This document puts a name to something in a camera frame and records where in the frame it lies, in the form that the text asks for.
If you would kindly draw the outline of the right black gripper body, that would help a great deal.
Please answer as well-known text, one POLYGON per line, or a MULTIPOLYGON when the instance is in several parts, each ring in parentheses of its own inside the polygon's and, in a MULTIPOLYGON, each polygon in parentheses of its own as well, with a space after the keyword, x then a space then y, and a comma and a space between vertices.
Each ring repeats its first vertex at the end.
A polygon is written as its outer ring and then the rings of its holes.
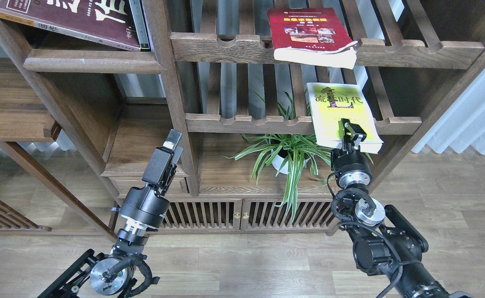
POLYGON ((367 189, 372 175, 367 158, 360 152, 360 142, 367 134, 358 124, 349 123, 350 135, 342 137, 341 149, 331 151, 332 170, 341 189, 367 189))

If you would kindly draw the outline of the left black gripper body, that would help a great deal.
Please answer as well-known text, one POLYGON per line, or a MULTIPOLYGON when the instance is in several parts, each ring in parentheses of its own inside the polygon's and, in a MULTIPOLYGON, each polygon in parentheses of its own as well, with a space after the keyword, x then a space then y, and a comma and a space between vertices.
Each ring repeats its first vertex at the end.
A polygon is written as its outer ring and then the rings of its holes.
POLYGON ((164 198, 176 173, 176 163, 183 149, 178 146, 157 147, 142 177, 142 188, 132 187, 119 210, 127 220, 117 236, 129 242, 146 242, 147 231, 157 231, 170 202, 164 198))

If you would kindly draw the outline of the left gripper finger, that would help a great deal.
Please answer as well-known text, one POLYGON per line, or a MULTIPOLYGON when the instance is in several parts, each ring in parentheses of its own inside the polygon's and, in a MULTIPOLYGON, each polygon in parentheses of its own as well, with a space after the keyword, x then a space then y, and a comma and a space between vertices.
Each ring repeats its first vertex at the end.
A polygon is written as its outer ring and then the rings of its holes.
POLYGON ((176 150, 176 147, 178 146, 178 143, 180 142, 181 138, 182 138, 181 132, 177 130, 170 130, 162 146, 169 150, 176 150))

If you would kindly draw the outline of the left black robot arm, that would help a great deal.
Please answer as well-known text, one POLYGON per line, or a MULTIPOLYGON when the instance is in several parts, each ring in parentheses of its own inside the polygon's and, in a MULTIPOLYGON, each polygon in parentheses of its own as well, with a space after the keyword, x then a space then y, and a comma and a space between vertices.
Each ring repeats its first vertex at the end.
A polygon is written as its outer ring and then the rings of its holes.
POLYGON ((178 146, 181 137, 181 132, 169 132, 144 171, 144 187, 129 190, 118 211, 126 223, 119 230, 111 253, 94 255, 92 249, 87 250, 40 297, 76 298, 80 287, 90 281, 91 287, 103 296, 118 294, 120 298, 129 298, 158 283, 160 278, 152 275, 142 251, 148 241, 145 233, 157 231, 170 206, 164 196, 183 151, 178 146))

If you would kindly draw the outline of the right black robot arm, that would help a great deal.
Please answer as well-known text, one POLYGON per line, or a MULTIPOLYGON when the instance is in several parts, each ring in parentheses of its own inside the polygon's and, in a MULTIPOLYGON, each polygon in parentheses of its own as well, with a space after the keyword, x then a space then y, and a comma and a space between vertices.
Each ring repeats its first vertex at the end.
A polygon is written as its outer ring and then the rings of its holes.
POLYGON ((339 229, 353 243, 356 267, 369 276, 385 275, 389 285, 378 295, 395 289, 403 298, 469 298, 466 292, 448 293, 422 264, 426 239, 393 206, 369 196, 371 171, 360 143, 367 134, 357 124, 341 119, 341 148, 331 152, 332 174, 340 191, 333 194, 330 210, 339 229))

